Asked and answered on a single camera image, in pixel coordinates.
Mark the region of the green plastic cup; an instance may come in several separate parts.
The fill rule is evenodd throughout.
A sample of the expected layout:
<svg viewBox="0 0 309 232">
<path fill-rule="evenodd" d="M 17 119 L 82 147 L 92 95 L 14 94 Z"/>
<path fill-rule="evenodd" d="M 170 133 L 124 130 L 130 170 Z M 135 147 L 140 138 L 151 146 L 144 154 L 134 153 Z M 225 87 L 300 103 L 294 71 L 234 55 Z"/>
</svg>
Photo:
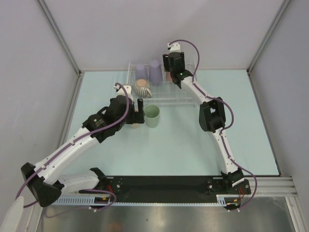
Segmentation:
<svg viewBox="0 0 309 232">
<path fill-rule="evenodd" d="M 159 123 L 160 109 L 158 106 L 149 104 L 144 108 L 145 123 L 150 128 L 155 128 Z"/>
</svg>

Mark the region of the beige plastic cup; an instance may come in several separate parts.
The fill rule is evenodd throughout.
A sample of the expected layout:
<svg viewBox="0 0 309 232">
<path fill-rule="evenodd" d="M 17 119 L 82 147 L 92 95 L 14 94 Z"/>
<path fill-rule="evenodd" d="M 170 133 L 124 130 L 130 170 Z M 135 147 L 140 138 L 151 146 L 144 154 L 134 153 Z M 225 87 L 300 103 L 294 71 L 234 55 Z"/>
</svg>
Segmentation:
<svg viewBox="0 0 309 232">
<path fill-rule="evenodd" d="M 139 126 L 140 126 L 140 124 L 138 124 L 138 123 L 134 123 L 134 124 L 131 125 L 131 127 L 133 129 L 137 129 Z"/>
</svg>

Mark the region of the salmon pink plastic cup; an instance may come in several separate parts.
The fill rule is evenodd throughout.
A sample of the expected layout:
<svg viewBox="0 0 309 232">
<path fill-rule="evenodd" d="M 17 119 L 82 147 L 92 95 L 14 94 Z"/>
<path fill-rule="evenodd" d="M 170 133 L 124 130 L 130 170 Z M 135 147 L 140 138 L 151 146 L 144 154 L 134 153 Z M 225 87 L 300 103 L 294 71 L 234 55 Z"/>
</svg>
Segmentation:
<svg viewBox="0 0 309 232">
<path fill-rule="evenodd" d="M 169 82 L 172 82 L 171 74 L 170 72 L 166 72 L 166 80 Z"/>
</svg>

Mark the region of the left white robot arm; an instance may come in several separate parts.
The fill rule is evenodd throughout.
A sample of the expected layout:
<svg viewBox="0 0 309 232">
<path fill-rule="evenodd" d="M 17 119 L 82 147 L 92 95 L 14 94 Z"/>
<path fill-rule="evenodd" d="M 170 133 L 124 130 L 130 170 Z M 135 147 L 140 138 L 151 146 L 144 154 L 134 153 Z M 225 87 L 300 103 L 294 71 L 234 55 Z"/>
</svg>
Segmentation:
<svg viewBox="0 0 309 232">
<path fill-rule="evenodd" d="M 41 207 L 53 204 L 62 194 L 71 192 L 102 193 L 109 190 L 106 175 L 99 168 L 83 174 L 63 175 L 63 171 L 81 155 L 115 135 L 125 124 L 143 124 L 143 99 L 138 109 L 126 96 L 110 99 L 110 105 L 90 115 L 77 133 L 58 150 L 36 164 L 27 162 L 21 167 L 24 180 Z"/>
</svg>

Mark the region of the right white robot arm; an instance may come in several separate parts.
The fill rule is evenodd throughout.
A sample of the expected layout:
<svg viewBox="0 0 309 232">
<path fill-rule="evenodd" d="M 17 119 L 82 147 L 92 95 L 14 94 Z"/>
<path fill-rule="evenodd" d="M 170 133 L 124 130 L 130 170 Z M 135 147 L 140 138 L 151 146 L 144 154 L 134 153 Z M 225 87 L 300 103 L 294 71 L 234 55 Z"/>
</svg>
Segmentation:
<svg viewBox="0 0 309 232">
<path fill-rule="evenodd" d="M 203 131 L 207 132 L 217 145 L 221 160 L 223 189 L 234 194 L 245 178 L 241 168 L 234 164 L 233 155 L 224 132 L 226 116 L 221 98 L 209 95 L 193 80 L 193 74 L 185 68 L 184 52 L 171 52 L 163 55 L 164 69 L 170 72 L 172 82 L 187 92 L 199 105 L 198 122 Z"/>
</svg>

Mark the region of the tall lilac plastic cup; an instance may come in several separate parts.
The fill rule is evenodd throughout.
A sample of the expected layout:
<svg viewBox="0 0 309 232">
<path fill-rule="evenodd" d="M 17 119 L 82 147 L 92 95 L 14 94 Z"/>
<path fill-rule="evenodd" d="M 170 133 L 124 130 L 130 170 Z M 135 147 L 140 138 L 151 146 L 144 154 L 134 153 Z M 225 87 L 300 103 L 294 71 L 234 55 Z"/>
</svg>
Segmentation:
<svg viewBox="0 0 309 232">
<path fill-rule="evenodd" d="M 150 62 L 149 80 L 154 85 L 158 85 L 163 81 L 161 65 L 158 60 L 152 60 Z"/>
</svg>

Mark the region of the striped ceramic mug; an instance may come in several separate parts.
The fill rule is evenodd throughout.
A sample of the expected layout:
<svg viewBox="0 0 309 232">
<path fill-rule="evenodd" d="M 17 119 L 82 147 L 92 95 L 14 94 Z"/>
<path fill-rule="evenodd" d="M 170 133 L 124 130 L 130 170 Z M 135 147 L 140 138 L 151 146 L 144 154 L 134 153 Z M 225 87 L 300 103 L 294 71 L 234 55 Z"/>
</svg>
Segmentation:
<svg viewBox="0 0 309 232">
<path fill-rule="evenodd" d="M 146 79 L 138 79 L 134 84 L 135 92 L 142 98 L 151 98 L 151 83 Z"/>
</svg>

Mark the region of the left lilac plastic cup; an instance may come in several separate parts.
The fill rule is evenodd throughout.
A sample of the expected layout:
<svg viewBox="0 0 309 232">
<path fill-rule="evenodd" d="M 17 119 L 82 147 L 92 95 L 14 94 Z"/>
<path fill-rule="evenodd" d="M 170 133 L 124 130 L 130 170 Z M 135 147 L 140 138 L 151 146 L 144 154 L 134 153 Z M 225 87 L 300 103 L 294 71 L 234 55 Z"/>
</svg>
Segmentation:
<svg viewBox="0 0 309 232">
<path fill-rule="evenodd" d="M 147 73 L 146 66 L 144 64 L 139 63 L 136 65 L 135 77 L 136 77 L 136 80 L 139 80 L 139 79 L 148 80 L 148 73 Z"/>
</svg>

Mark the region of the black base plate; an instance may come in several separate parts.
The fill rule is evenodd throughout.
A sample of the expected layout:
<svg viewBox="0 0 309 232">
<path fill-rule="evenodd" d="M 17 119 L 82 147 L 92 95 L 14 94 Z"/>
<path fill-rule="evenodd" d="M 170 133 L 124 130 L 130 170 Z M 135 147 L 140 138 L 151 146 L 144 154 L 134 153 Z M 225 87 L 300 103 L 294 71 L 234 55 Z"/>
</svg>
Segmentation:
<svg viewBox="0 0 309 232">
<path fill-rule="evenodd" d="M 225 188 L 219 176 L 108 176 L 95 189 L 111 190 L 117 202 L 202 203 L 215 195 L 249 195 L 246 179 L 234 188 Z"/>
</svg>

